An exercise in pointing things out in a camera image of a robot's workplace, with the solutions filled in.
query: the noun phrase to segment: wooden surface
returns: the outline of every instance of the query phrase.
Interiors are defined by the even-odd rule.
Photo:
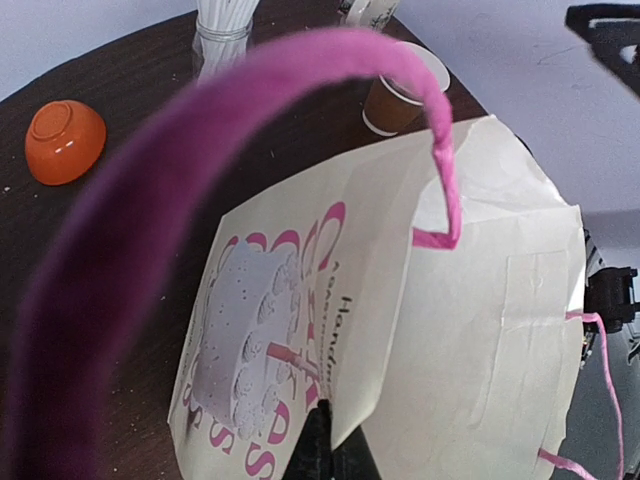
[[[333,23],[334,2],[324,3],[328,5],[301,0],[285,6],[283,0],[263,0],[254,21],[255,41]],[[117,40],[56,68],[0,103],[0,391],[5,390],[16,308],[30,273],[77,193],[108,161],[109,153],[191,80],[194,22],[195,16],[189,14]],[[397,22],[387,33],[415,40]],[[452,80],[448,95],[455,119],[482,115],[478,103]],[[292,174],[381,140],[360,118],[369,85],[348,82],[299,102],[247,146],[224,185],[202,205],[148,327],[116,366],[105,415],[103,478],[180,478],[166,416],[191,307],[218,221]],[[107,159],[74,184],[44,187],[27,169],[24,134],[40,106],[67,98],[87,103],[105,119]],[[420,128],[420,122],[412,128]]]

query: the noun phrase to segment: white paper bag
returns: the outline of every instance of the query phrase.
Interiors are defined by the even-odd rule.
[[[413,248],[389,368],[364,432],[383,479],[549,478],[578,374],[584,234],[495,118],[455,125],[463,233]],[[446,226],[441,189],[415,225]]]
[[[454,125],[459,251],[421,132],[348,152],[226,215],[194,305],[169,424],[186,480],[278,480],[308,412],[335,448],[364,422],[387,479],[549,475],[580,359],[584,245],[493,117]]]

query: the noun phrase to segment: bowl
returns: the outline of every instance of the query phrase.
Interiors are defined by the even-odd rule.
[[[63,185],[85,174],[107,140],[104,120],[75,100],[51,102],[34,115],[25,139],[31,174],[45,185]]]

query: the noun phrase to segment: pink handle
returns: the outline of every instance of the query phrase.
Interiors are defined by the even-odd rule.
[[[574,318],[582,318],[584,323],[595,323],[598,325],[598,330],[600,331],[600,348],[602,349],[602,364],[604,368],[604,380],[607,384],[607,390],[609,391],[609,396],[611,397],[611,403],[613,403],[613,407],[616,411],[616,423],[618,427],[618,472],[616,479],[622,480],[624,476],[624,435],[622,432],[622,410],[620,410],[620,402],[618,402],[618,396],[616,395],[616,389],[613,386],[613,377],[611,376],[611,369],[609,367],[609,348],[607,347],[607,331],[604,327],[604,323],[602,322],[602,318],[597,313],[568,313],[567,320],[573,320]],[[575,473],[580,478],[584,480],[596,480],[596,478],[591,475],[587,470],[578,463],[560,457],[558,455],[554,455],[553,453],[547,452],[544,449],[540,449],[538,452],[538,456],[547,462],[551,463],[556,468],[561,468],[563,470],[569,470],[570,472]]]
[[[141,329],[192,212],[248,138],[310,90],[384,75],[420,93],[434,134],[452,248],[460,234],[451,106],[415,55],[366,30],[315,31],[256,48],[147,122],[83,191],[22,304],[10,371],[9,478],[96,478],[101,406],[113,362]]]

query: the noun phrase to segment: printed cake picture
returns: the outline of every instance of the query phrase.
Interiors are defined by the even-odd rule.
[[[295,249],[238,243],[205,299],[192,400],[242,440],[261,434],[293,367],[317,372],[289,348],[300,318]]]

